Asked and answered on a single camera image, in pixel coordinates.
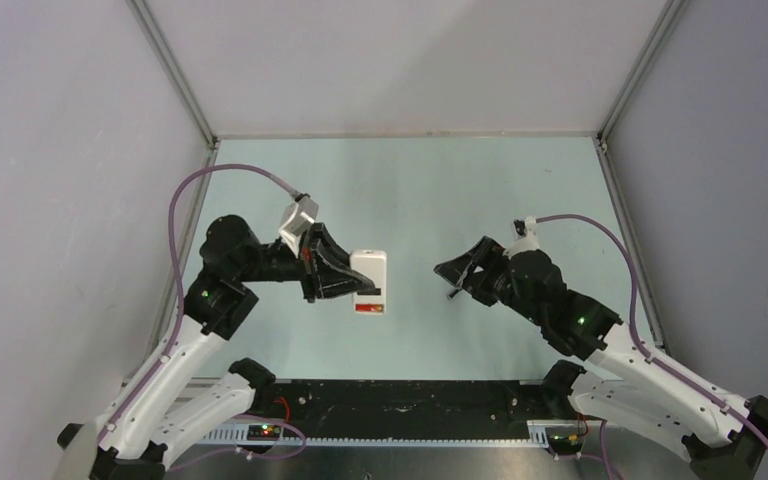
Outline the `white red remote control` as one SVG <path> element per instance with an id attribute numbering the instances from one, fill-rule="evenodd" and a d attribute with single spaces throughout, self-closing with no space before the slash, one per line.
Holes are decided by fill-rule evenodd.
<path id="1" fill-rule="evenodd" d="M 356 304 L 383 304 L 385 306 L 383 314 L 358 314 L 384 315 L 387 303 L 387 253 L 382 250 L 354 250 L 350 253 L 350 266 L 353 270 L 372 281 L 372 287 L 367 287 L 365 290 L 352 295 L 354 312 L 358 313 L 355 311 Z"/>

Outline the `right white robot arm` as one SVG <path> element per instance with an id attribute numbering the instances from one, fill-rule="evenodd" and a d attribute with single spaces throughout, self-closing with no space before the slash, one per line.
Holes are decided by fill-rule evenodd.
<path id="1" fill-rule="evenodd" d="M 541 392 L 551 416 L 606 420 L 670 450 L 700 479 L 755 477 L 767 450 L 768 399 L 730 393 L 635 343 L 617 313 L 567 287 L 532 242 L 505 248 L 483 237 L 434 272 L 476 301 L 528 319 L 564 355 Z"/>

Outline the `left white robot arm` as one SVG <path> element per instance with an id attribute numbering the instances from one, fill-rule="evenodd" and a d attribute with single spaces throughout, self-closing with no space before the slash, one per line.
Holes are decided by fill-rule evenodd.
<path id="1" fill-rule="evenodd" d="M 161 479 L 182 454 L 225 421 L 264 416 L 276 403 L 274 374 L 250 358 L 233 362 L 184 404 L 192 377 L 235 335 L 258 303 L 257 282 L 294 282 L 307 302 L 350 296 L 357 312 L 385 309 L 387 256 L 342 249 L 325 225 L 289 222 L 260 241 L 236 215 L 215 220 L 200 248 L 202 267 L 178 290 L 179 311 L 147 361 L 98 417 L 58 438 L 58 479 Z"/>

